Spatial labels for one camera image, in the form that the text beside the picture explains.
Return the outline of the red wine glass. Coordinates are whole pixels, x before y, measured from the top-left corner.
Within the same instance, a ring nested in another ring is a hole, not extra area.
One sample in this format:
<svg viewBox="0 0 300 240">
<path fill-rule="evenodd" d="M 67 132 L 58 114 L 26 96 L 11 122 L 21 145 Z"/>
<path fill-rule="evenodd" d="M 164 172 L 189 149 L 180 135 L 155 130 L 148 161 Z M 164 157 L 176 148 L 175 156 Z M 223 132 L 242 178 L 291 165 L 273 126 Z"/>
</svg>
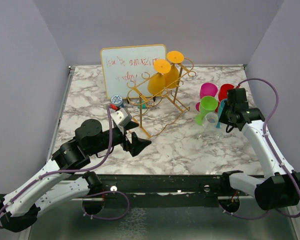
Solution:
<svg viewBox="0 0 300 240">
<path fill-rule="evenodd" d="M 228 90 L 232 90 L 234 88 L 235 88 L 235 86 L 230 83 L 225 83 L 220 87 L 219 92 L 218 92 L 218 106 L 215 109 L 216 113 L 218 112 L 221 101 L 228 97 Z"/>
</svg>

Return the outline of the green wine glass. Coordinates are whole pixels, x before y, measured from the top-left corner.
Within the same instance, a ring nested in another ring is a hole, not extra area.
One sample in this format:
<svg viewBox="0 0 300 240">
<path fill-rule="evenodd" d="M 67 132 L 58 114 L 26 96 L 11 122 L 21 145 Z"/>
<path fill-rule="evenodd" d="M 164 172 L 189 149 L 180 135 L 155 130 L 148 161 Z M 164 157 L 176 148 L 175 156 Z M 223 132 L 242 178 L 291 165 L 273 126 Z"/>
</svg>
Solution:
<svg viewBox="0 0 300 240">
<path fill-rule="evenodd" d="M 195 122 L 198 125 L 201 125 L 204 117 L 208 113 L 212 113 L 216 110 L 218 107 L 218 101 L 215 97 L 213 96 L 204 96 L 199 103 L 199 114 L 195 117 Z"/>
</svg>

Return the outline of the clear wine glass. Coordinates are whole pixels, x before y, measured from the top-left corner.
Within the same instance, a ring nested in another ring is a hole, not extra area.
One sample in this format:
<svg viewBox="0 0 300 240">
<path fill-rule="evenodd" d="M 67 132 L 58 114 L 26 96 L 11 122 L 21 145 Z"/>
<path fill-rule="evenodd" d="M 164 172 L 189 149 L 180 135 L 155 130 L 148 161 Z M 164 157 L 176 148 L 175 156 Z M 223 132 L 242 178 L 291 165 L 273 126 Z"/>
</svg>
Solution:
<svg viewBox="0 0 300 240">
<path fill-rule="evenodd" d="M 208 141 L 210 139 L 210 135 L 203 132 L 197 135 L 197 139 L 200 141 Z"/>
<path fill-rule="evenodd" d="M 203 118 L 202 126 L 205 130 L 213 130 L 217 127 L 218 121 L 218 115 L 215 112 L 209 112 Z"/>
</svg>

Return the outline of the pink wine glass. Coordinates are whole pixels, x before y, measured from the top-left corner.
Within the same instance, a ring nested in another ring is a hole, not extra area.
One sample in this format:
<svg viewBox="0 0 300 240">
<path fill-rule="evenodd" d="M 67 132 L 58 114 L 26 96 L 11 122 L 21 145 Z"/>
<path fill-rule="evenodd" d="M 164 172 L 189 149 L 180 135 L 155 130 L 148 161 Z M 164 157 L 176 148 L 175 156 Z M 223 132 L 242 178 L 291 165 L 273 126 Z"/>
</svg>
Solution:
<svg viewBox="0 0 300 240">
<path fill-rule="evenodd" d="M 214 99 L 216 100 L 215 96 L 217 92 L 218 92 L 218 87 L 214 83 L 210 83 L 210 82 L 203 83 L 201 85 L 200 92 L 199 92 L 200 101 L 195 105 L 196 110 L 200 112 L 202 98 L 206 96 L 211 96 L 214 97 Z M 216 104 L 214 105 L 216 106 L 216 108 L 214 109 L 215 111 L 218 107 L 218 101 L 216 101 Z"/>
</svg>

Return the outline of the orange wine glass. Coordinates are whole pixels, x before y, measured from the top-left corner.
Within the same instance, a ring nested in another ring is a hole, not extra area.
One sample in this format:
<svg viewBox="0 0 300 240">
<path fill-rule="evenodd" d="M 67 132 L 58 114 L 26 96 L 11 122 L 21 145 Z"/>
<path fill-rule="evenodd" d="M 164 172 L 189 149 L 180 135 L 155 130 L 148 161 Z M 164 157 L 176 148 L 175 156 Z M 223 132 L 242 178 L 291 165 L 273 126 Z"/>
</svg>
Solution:
<svg viewBox="0 0 300 240">
<path fill-rule="evenodd" d="M 166 87 L 164 74 L 170 72 L 171 64 L 165 59 L 157 59 L 154 61 L 153 67 L 157 73 L 149 79 L 147 90 L 153 96 L 160 96 Z"/>
<path fill-rule="evenodd" d="M 179 70 L 175 64 L 180 64 L 184 60 L 184 55 L 176 50 L 167 53 L 167 59 L 171 62 L 171 69 L 168 73 L 164 74 L 165 87 L 168 89 L 174 89 L 177 87 L 177 79 L 179 78 Z"/>
</svg>

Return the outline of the teal wine glass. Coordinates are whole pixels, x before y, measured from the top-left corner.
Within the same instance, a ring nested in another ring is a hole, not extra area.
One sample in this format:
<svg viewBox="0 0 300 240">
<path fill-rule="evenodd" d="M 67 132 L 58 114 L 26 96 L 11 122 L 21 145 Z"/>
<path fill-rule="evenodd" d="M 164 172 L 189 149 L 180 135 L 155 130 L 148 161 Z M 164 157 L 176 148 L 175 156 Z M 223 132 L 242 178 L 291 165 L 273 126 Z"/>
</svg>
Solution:
<svg viewBox="0 0 300 240">
<path fill-rule="evenodd" d="M 217 111 L 218 116 L 220 116 L 222 114 L 222 111 L 224 109 L 226 102 L 227 102 L 227 99 L 225 98 L 225 99 L 221 100 L 221 102 L 219 103 L 218 111 Z"/>
</svg>

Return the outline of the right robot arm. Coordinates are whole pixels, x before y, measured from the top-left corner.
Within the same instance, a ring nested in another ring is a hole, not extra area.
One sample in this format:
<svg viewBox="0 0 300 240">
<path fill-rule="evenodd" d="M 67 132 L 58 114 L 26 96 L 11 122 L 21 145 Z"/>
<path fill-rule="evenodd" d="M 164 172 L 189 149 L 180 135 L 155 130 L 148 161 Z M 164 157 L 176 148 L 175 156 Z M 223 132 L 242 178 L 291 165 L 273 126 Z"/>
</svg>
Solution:
<svg viewBox="0 0 300 240">
<path fill-rule="evenodd" d="M 250 108 L 247 101 L 225 100 L 219 120 L 226 124 L 227 132 L 237 128 L 247 138 L 264 173 L 264 180 L 261 180 L 240 170 L 224 172 L 220 191 L 226 196 L 242 191 L 254 197 L 265 211 L 300 204 L 300 172 L 284 158 L 261 111 Z"/>
</svg>

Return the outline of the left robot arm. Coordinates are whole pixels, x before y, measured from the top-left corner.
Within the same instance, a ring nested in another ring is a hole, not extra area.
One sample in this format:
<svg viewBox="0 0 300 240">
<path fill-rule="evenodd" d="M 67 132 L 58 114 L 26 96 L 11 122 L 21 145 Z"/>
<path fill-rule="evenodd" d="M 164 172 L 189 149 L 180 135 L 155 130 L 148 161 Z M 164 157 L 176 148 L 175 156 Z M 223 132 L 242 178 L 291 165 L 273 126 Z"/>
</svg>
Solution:
<svg viewBox="0 0 300 240">
<path fill-rule="evenodd" d="M 129 140 L 127 131 L 136 127 L 138 123 L 131 120 L 123 126 L 110 120 L 109 130 L 103 131 L 98 120 L 85 120 L 73 139 L 62 144 L 31 179 L 9 194 L 0 194 L 0 229 L 18 233 L 55 205 L 74 198 L 103 197 L 107 191 L 94 167 L 84 167 L 91 162 L 91 156 L 102 151 L 106 151 L 106 160 L 117 145 L 133 157 L 140 154 L 152 142 L 135 132 Z"/>
</svg>

